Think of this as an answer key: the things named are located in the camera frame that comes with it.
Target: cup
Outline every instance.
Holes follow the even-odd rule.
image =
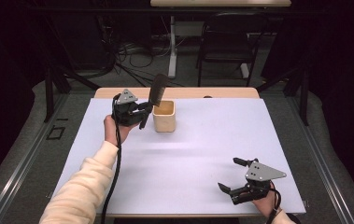
[[[154,128],[158,133],[171,133],[176,129],[176,104],[174,101],[160,101],[153,107]]]

